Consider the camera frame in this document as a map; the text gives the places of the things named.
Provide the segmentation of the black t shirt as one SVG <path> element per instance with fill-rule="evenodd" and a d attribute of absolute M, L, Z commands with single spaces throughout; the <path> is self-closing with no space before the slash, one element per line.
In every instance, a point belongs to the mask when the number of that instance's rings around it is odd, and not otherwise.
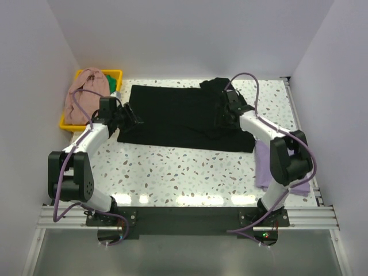
<path fill-rule="evenodd" d="M 133 85 L 129 104 L 142 123 L 121 131 L 120 143 L 252 153 L 255 138 L 219 124 L 229 79 L 214 78 L 198 88 Z"/>

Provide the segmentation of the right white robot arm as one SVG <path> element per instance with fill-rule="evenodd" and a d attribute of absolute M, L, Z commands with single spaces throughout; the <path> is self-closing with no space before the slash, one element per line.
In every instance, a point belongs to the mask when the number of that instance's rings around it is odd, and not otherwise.
<path fill-rule="evenodd" d="M 271 181 L 256 211 L 258 223 L 268 226 L 276 220 L 276 211 L 284 207 L 289 190 L 310 180 L 313 162 L 305 134 L 261 118 L 236 90 L 223 91 L 221 100 L 216 124 L 248 132 L 269 149 Z"/>

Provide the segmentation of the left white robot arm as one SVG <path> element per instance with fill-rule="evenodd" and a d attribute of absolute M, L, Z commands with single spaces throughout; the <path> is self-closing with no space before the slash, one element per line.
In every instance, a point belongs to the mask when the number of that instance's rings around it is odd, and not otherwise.
<path fill-rule="evenodd" d="M 122 104 L 116 97 L 101 97 L 99 109 L 89 117 L 79 138 L 65 149 L 49 154 L 48 195 L 54 200 L 55 222 L 78 205 L 99 213 L 105 225 L 118 222 L 115 199 L 95 186 L 90 158 L 116 130 L 124 134 L 141 123 L 129 103 Z"/>

